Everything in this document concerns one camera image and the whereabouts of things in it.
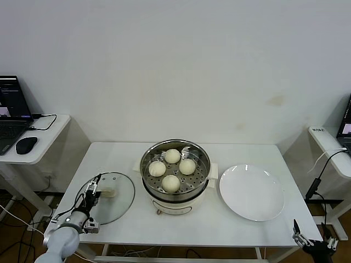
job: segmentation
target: computer mouse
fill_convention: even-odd
[[[26,153],[29,153],[33,149],[37,141],[37,137],[27,137],[19,140],[16,143],[16,152],[19,155],[25,155]]]

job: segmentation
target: white cable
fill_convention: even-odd
[[[339,150],[347,150],[346,148],[337,148],[337,149],[330,149],[330,150],[327,150],[325,151],[324,153],[321,154],[320,157],[318,157],[317,161],[314,163],[314,166],[311,168],[310,171],[308,171],[307,173],[309,174],[311,171],[313,171],[313,169],[316,167],[317,165],[317,162],[320,160],[320,158],[323,157],[323,155],[325,155],[327,152],[330,152],[330,151],[339,151]]]
[[[128,255],[135,254],[135,253],[146,252],[146,251],[149,251],[150,249],[155,248],[155,247],[156,247],[156,246],[153,246],[153,247],[151,247],[151,248],[148,248],[148,249],[145,249],[145,250],[141,250],[141,251],[135,251],[135,252],[125,253],[124,256],[128,256]]]
[[[37,232],[39,232],[40,234],[42,234],[43,236],[44,236],[44,234],[43,234],[43,232],[42,231],[40,231],[40,230],[38,230],[38,229],[36,229],[36,228],[34,228],[34,227],[32,227],[31,225],[29,225],[27,222],[25,222],[25,221],[23,221],[22,219],[20,219],[20,218],[18,218],[17,216],[15,216],[15,215],[13,215],[13,214],[11,214],[9,211],[7,211],[6,209],[5,209],[5,207],[3,207],[2,205],[0,205],[0,207],[2,208],[2,209],[4,209],[4,211],[6,211],[8,214],[10,214],[11,216],[13,216],[14,218],[16,218],[16,219],[18,219],[18,220],[20,220],[20,221],[22,221],[23,223],[25,223],[28,227],[30,227],[31,229],[33,229],[33,230],[35,230],[35,231],[37,231]]]
[[[92,262],[92,263],[97,263],[96,261],[93,261],[93,260],[90,260],[90,259],[83,258],[82,256],[79,256],[77,253],[74,253],[74,255],[78,256],[78,257],[79,257],[79,258],[81,258],[81,259],[84,259],[85,261],[89,261],[89,262]]]
[[[1,204],[0,204],[0,207],[1,207],[4,211],[6,211],[8,214],[10,214],[11,216],[13,216],[14,218],[20,220],[21,222],[25,223],[28,227],[30,227],[31,229],[33,229],[33,230],[39,232],[40,234],[42,234],[42,236],[44,236],[44,233],[43,233],[42,231],[40,231],[40,230],[38,230],[38,229],[32,227],[31,225],[29,225],[29,224],[28,224],[27,222],[25,222],[24,220],[22,220],[22,219],[18,218],[17,216],[13,215],[11,212],[7,211],[7,210],[5,209],[5,207],[3,207]],[[97,263],[97,262],[95,262],[95,261],[92,261],[92,260],[89,260],[89,259],[85,259],[85,258],[79,256],[79,255],[76,254],[76,253],[75,253],[75,255],[78,256],[78,257],[80,257],[81,259],[86,260],[86,261],[93,262],[93,263]]]
[[[160,251],[161,251],[161,248],[162,248],[162,246],[160,246],[160,248],[158,249],[158,252],[157,252],[157,258],[160,256]]]

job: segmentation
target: black cable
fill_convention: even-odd
[[[73,205],[69,210],[57,214],[56,217],[60,217],[60,216],[62,216],[62,215],[64,215],[64,214],[68,213],[69,211],[72,211],[72,210],[76,207],[76,204],[78,203],[78,201],[79,201],[79,199],[80,199],[81,196],[83,196],[83,199],[84,199],[84,194],[81,193],[81,194],[78,196],[78,198],[75,200],[74,205]]]
[[[25,205],[25,204],[22,204],[19,200],[14,200],[14,199],[11,199],[11,198],[0,198],[0,200],[12,200],[12,201],[15,201],[17,203],[19,203],[21,206],[23,206],[24,208],[27,209],[27,211],[30,213],[31,215],[31,221],[33,222],[33,215],[32,213],[30,212],[30,209]],[[21,226],[18,226],[18,225],[10,225],[10,224],[6,224],[6,223],[3,223],[3,222],[0,222],[6,226],[10,226],[10,227],[25,227],[23,233],[22,233],[22,236],[21,236],[21,241],[17,241],[15,242],[14,244],[10,245],[9,247],[7,247],[6,249],[4,249],[1,253],[0,253],[0,256],[2,254],[4,254],[6,251],[8,251],[10,248],[12,248],[13,246],[15,246],[16,244],[20,244],[20,247],[19,247],[19,253],[18,253],[18,262],[20,260],[20,252],[21,252],[21,249],[22,249],[22,245],[27,245],[29,247],[28,251],[27,251],[27,255],[26,255],[26,258],[25,258],[25,261],[24,263],[27,261],[27,258],[29,257],[29,253],[30,253],[30,249],[32,248],[33,249],[33,262],[35,261],[35,255],[36,255],[36,251],[35,251],[35,247],[32,245],[32,242],[33,242],[33,234],[34,234],[34,231],[32,231],[31,233],[31,240],[30,240],[30,244],[27,244],[25,242],[23,242],[23,238],[24,238],[24,234],[26,233],[27,231],[27,225],[21,225]],[[34,224],[37,224],[37,223],[40,223],[40,222],[33,222],[32,223],[32,227],[34,227]]]
[[[22,205],[24,208],[26,208],[27,211],[29,212],[29,214],[30,214],[30,216],[31,216],[31,221],[34,221],[34,219],[33,219],[34,217],[33,217],[32,212],[30,211],[30,209],[29,209],[26,205],[20,203],[19,200],[14,200],[14,199],[11,199],[11,198],[2,198],[2,199],[12,200],[12,201],[15,201],[15,202],[21,204],[21,205]],[[24,234],[26,233],[26,231],[27,231],[27,229],[25,228],[24,231],[23,231],[23,233],[22,233],[21,240],[19,241],[20,247],[19,247],[19,250],[18,250],[18,257],[17,257],[17,262],[18,262],[18,263],[20,262],[21,249],[22,249],[22,244],[23,244],[23,237],[24,237]]]
[[[15,200],[15,199],[11,199],[11,198],[0,198],[0,200],[12,200],[12,201],[15,201],[15,202],[19,203],[20,205],[26,207],[27,209],[29,209],[26,205],[22,204],[20,200]],[[50,214],[49,218],[52,216],[52,214],[53,214],[53,209],[51,208],[51,214]],[[39,222],[34,222],[34,224],[40,224],[40,223],[44,223],[44,222],[46,222],[46,220],[39,221]],[[10,227],[24,227],[24,226],[27,226],[27,225],[10,225],[10,224],[2,222],[2,221],[0,221],[0,224],[2,224],[4,226],[10,226]]]
[[[5,254],[5,252],[7,252],[9,249],[11,249],[12,247],[14,247],[15,245],[17,245],[18,243],[20,243],[20,241],[17,241],[16,243],[13,243],[12,245],[9,245],[7,248],[5,248],[3,251],[0,252],[0,256],[2,256],[3,254]],[[35,251],[35,247],[33,245],[27,244],[25,242],[22,242],[23,245],[27,245],[31,248],[33,248],[33,250]]]
[[[193,250],[193,249],[188,249],[188,250],[186,251],[185,257],[186,257],[187,259],[188,259],[188,253],[189,253],[190,251],[194,252],[194,254],[196,254],[200,259],[202,259],[202,257],[198,254],[198,252],[196,252],[196,251]]]
[[[50,213],[50,215],[49,215],[49,218],[52,217],[53,211],[54,211],[54,209],[51,208],[51,213]],[[31,241],[30,241],[30,244],[31,244],[31,245],[32,245],[32,242],[33,242],[33,234],[34,234],[34,229],[32,229],[32,233],[31,233]],[[25,258],[25,260],[24,260],[24,263],[27,262],[27,258],[29,257],[30,251],[31,251],[31,248],[29,247],[29,248],[28,248],[27,255],[26,255],[26,258]],[[33,250],[33,258],[34,258],[34,260],[33,260],[33,262],[34,262],[34,261],[35,261],[35,249]]]
[[[39,193],[37,193],[37,195],[40,195],[42,192],[46,191],[47,189],[50,188],[50,185],[51,185],[51,178],[48,178],[49,180],[49,184],[48,184],[48,187],[44,188],[43,190],[41,190]]]
[[[334,155],[337,155],[338,153],[341,153],[341,152],[347,152],[347,150],[342,150],[342,151],[336,152],[336,153],[334,153],[333,155],[331,155],[331,156],[328,158],[328,160],[326,161],[326,163],[325,163],[325,165],[324,165],[324,167],[323,167],[322,172],[321,172],[320,175],[318,176],[318,179],[320,179],[320,177],[322,176],[322,174],[323,174],[325,168],[327,167],[327,164],[328,164],[328,162],[330,161],[330,159],[331,159]]]
[[[27,130],[48,130],[56,121],[57,119],[57,115],[56,114],[49,114],[49,115],[41,115],[41,117],[49,117],[49,116],[55,116],[54,120],[50,123],[50,125],[48,127],[46,127],[45,129],[41,129],[41,128],[35,128],[33,126],[28,127]]]
[[[321,194],[319,194],[317,192],[314,192],[314,194],[320,196],[323,199],[323,201],[324,201],[324,225],[326,227],[326,225],[327,225],[327,204],[325,202],[324,197]],[[324,238],[325,238],[325,231],[323,229],[323,240],[324,240]]]

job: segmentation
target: floor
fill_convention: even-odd
[[[5,206],[8,202],[8,198],[11,198],[9,194],[1,193],[0,194],[0,204]],[[55,197],[52,203],[52,207],[55,208],[56,205],[60,202],[60,197]],[[321,206],[318,204],[309,204],[309,209],[313,215],[323,215],[324,211]],[[30,212],[34,214],[36,212],[36,208],[33,207],[28,201],[18,201],[16,202],[12,208],[11,213],[22,218],[26,222],[30,221],[30,213],[26,210],[25,207],[28,207]],[[351,210],[345,213],[340,221],[344,226],[346,232],[351,236]],[[31,248],[29,251],[29,247],[27,245],[21,246],[21,253],[19,255],[20,244],[17,243],[10,249],[6,250],[10,245],[21,240],[21,236],[23,236],[23,242],[30,244],[31,243],[31,234],[32,232],[26,231],[26,227],[20,226],[22,223],[17,219],[11,217],[10,215],[6,215],[6,217],[0,222],[0,262],[20,262],[20,263],[29,263],[33,262],[33,257],[38,257],[45,252],[45,247],[42,246],[42,236],[39,233],[33,233],[32,244],[35,247],[35,255],[33,254],[33,249]],[[44,232],[46,222],[42,222],[39,225],[39,230]],[[101,254],[102,245],[90,245],[90,247],[95,250],[97,253]],[[141,247],[141,246],[122,246],[122,245],[113,245],[110,247],[109,255],[113,253],[117,253],[116,255],[123,255],[126,251],[129,253],[133,253],[134,251],[141,251],[149,249],[150,247]],[[344,263],[348,262],[351,259],[351,241],[342,241],[339,242],[337,252],[333,256],[334,263]],[[266,256],[274,253],[276,249],[267,248]],[[261,248],[262,256],[264,255],[264,248]],[[129,256],[148,256],[148,257],[159,257],[161,258],[213,258],[213,259],[253,259],[256,257],[255,251],[252,248],[184,248],[184,247],[153,247],[148,251],[143,253],[134,253]],[[77,256],[71,256],[66,260],[67,263],[78,263],[78,262],[86,262]],[[299,250],[286,258],[282,263],[295,263],[295,262],[306,262],[313,263],[313,260],[309,255],[304,253],[302,250]]]

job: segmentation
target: cable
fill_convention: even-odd
[[[57,119],[57,115],[56,114],[50,114],[50,115],[41,115],[41,117],[49,117],[49,116],[55,116],[54,120],[50,123],[50,125],[48,127],[46,127],[45,129],[41,129],[41,128],[35,128],[33,126],[28,127],[27,130],[48,130],[56,121]]]
[[[11,216],[13,216],[14,218],[16,218],[16,219],[22,221],[22,222],[25,223],[28,227],[30,227],[31,229],[33,229],[33,230],[39,232],[40,234],[42,234],[42,235],[44,236],[44,233],[43,233],[42,231],[40,231],[40,230],[38,230],[38,229],[32,227],[31,225],[27,224],[24,220],[22,220],[22,219],[18,218],[17,216],[13,215],[11,212],[7,211],[6,208],[3,207],[1,204],[0,204],[0,207],[1,207],[2,209],[4,209],[4,211],[6,211],[8,214],[10,214]]]
[[[333,156],[335,156],[335,155],[337,155],[338,153],[341,153],[341,152],[347,152],[347,150],[342,150],[342,151],[339,151],[339,152],[336,152],[336,153],[332,154],[328,158],[328,160],[325,162],[325,165],[324,165],[324,167],[322,169],[322,172],[320,173],[319,177],[315,178],[313,180],[311,186],[308,188],[308,191],[307,191],[306,196],[305,196],[305,201],[310,200],[313,197],[313,195],[315,194],[315,192],[318,190],[318,186],[322,182],[322,180],[320,178],[321,178],[325,168],[327,167],[328,162],[331,160],[331,158],[333,158]]]
[[[188,250],[186,251],[185,257],[186,257],[187,259],[188,259],[188,253],[189,253],[189,251],[194,252],[194,254],[196,254],[200,259],[202,259],[202,257],[198,254],[198,252],[196,252],[196,251],[193,250],[193,249],[188,249]]]
[[[97,263],[96,261],[93,261],[93,260],[90,260],[90,259],[86,259],[86,258],[83,258],[82,256],[79,256],[77,253],[74,253],[74,255],[78,256],[79,258],[85,260],[85,261],[88,261],[88,262],[92,262],[92,263]]]
[[[10,213],[9,211],[7,211],[7,210],[5,209],[5,207],[3,207],[1,204],[0,204],[0,207],[1,207],[2,209],[4,209],[4,211],[6,211],[8,214],[10,214],[11,216],[13,216],[14,218],[16,218],[16,219],[22,221],[23,223],[25,223],[25,224],[26,224],[28,227],[30,227],[31,229],[33,229],[33,230],[39,232],[40,234],[42,234],[42,236],[44,237],[44,233],[43,233],[42,231],[40,231],[40,230],[38,230],[38,229],[32,227],[31,225],[27,224],[24,220],[22,220],[22,219],[18,218],[17,216],[13,215],[13,214]],[[93,262],[93,263],[97,263],[97,262],[95,262],[95,261],[92,261],[92,260],[89,260],[89,259],[85,259],[85,258],[83,258],[82,256],[79,256],[79,255],[76,254],[76,253],[74,253],[74,255],[76,255],[76,256],[78,256],[79,258],[84,259],[84,260],[86,260],[86,261]]]
[[[44,188],[43,190],[41,190],[39,193],[37,193],[37,195],[40,195],[42,192],[46,191],[47,189],[50,188],[50,184],[51,184],[51,178],[48,178],[49,180],[49,184],[48,184],[48,187]]]
[[[33,224],[40,224],[40,223],[45,223],[47,222],[46,220],[45,221],[40,221],[40,222],[34,222]],[[4,226],[10,226],[10,227],[24,227],[26,225],[10,225],[10,224],[6,224],[4,222],[1,222],[0,221],[0,224],[4,225]]]
[[[84,194],[81,193],[81,194],[78,196],[78,199],[75,200],[75,203],[73,204],[73,206],[72,206],[69,210],[57,214],[55,218],[59,218],[60,216],[62,216],[62,215],[64,215],[64,214],[68,213],[69,211],[72,211],[72,210],[76,207],[76,204],[78,203],[78,201],[79,201],[79,199],[80,199],[81,196],[83,197],[83,200],[84,200]]]
[[[347,152],[347,150],[339,151],[339,152],[336,152],[336,153],[334,153],[333,155],[331,155],[331,156],[328,158],[328,160],[326,161],[326,163],[325,163],[325,165],[324,165],[324,167],[323,167],[323,170],[322,170],[322,172],[320,173],[318,179],[320,179],[320,177],[322,176],[322,174],[323,174],[325,168],[327,167],[327,164],[328,164],[329,160],[330,160],[331,158],[333,158],[334,155],[337,155],[338,153],[341,153],[341,152]]]
[[[2,256],[5,252],[7,252],[9,249],[13,248],[15,245],[17,245],[18,243],[22,243],[23,245],[27,245],[31,248],[33,248],[33,250],[35,251],[35,247],[33,245],[27,244],[25,242],[20,242],[17,241],[16,243],[13,243],[12,245],[8,246],[7,248],[5,248],[3,251],[0,252],[0,256]]]
[[[135,250],[133,250],[133,249],[130,249],[130,250],[128,250],[126,253],[128,253],[128,255],[127,256],[129,256],[129,255],[132,255],[132,254],[134,254],[134,253],[136,253],[137,254],[137,256],[140,258],[141,256],[139,255],[139,251],[135,251]]]
[[[153,249],[153,248],[155,248],[155,247],[156,247],[156,246],[154,245],[154,246],[152,246],[151,248],[148,248],[148,249],[145,249],[145,250],[135,251],[135,252],[130,252],[130,253],[126,252],[123,256],[128,256],[128,255],[135,254],[135,253],[146,252],[146,251],[149,251],[149,250],[151,250],[151,249]]]
[[[324,153],[321,154],[320,157],[318,157],[317,161],[314,163],[313,167],[311,168],[310,171],[308,171],[307,173],[309,174],[311,171],[313,171],[313,169],[316,167],[317,165],[317,162],[320,160],[320,158],[322,158],[327,152],[330,152],[330,151],[338,151],[338,150],[347,150],[346,148],[337,148],[337,149],[330,149],[330,150],[327,150],[325,151]]]
[[[319,194],[317,192],[314,192],[314,194],[320,196],[324,201],[324,225],[326,226],[327,225],[327,205],[326,205],[325,199],[321,194]],[[325,231],[323,229],[323,240],[324,240],[324,238],[325,238]]]
[[[161,248],[162,248],[162,246],[160,246],[160,248],[158,249],[158,252],[157,252],[157,257],[159,257],[159,256],[160,256],[160,251],[161,251]]]
[[[26,205],[22,204],[19,200],[15,200],[15,199],[11,199],[11,198],[0,198],[0,199],[1,199],[1,200],[12,200],[12,201],[15,201],[15,202],[21,204],[25,209],[27,209],[27,211],[29,212],[29,214],[30,214],[30,216],[31,216],[31,220],[33,221],[33,215],[32,215],[32,213],[31,213],[30,209],[29,209]],[[28,256],[29,256],[29,253],[30,253],[30,249],[31,249],[31,248],[33,248],[33,260],[34,260],[34,259],[35,259],[35,247],[32,245],[33,232],[31,233],[31,242],[30,242],[30,244],[27,244],[27,243],[23,242],[23,237],[24,237],[25,232],[26,232],[26,229],[24,229],[24,232],[22,233],[22,236],[21,236],[21,240],[20,240],[20,241],[17,241],[16,243],[14,243],[14,244],[10,245],[9,247],[7,247],[5,250],[3,250],[3,251],[0,253],[0,255],[4,254],[4,253],[5,253],[6,251],[8,251],[10,248],[12,248],[12,247],[15,246],[16,244],[20,243],[19,252],[18,252],[18,262],[19,262],[19,260],[20,260],[20,254],[21,254],[21,247],[22,247],[22,244],[28,245],[28,246],[29,246],[29,249],[28,249],[28,252],[27,252],[27,256],[26,256],[26,259],[25,259],[24,262],[27,261],[27,258],[28,258]]]

